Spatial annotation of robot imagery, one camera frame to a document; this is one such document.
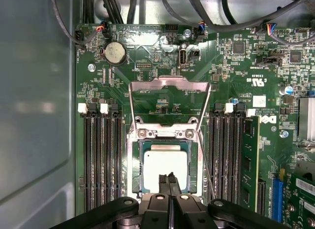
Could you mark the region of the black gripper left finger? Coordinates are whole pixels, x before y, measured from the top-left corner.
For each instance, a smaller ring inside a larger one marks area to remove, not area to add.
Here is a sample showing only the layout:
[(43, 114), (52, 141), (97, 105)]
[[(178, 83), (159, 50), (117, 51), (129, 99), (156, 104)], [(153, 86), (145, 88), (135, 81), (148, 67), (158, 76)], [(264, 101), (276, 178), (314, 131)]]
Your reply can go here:
[(138, 203), (121, 197), (53, 226), (54, 229), (167, 229), (170, 196), (167, 175), (159, 176), (159, 193)]

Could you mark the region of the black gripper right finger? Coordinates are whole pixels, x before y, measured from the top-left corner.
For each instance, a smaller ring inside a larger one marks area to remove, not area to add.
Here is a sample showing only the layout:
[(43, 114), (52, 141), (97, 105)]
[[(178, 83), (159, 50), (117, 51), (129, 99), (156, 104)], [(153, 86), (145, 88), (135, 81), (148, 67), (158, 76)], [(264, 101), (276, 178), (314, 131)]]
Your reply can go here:
[(183, 194), (173, 172), (168, 174), (174, 198), (176, 229), (286, 229), (287, 226), (230, 201), (214, 199), (207, 206)]

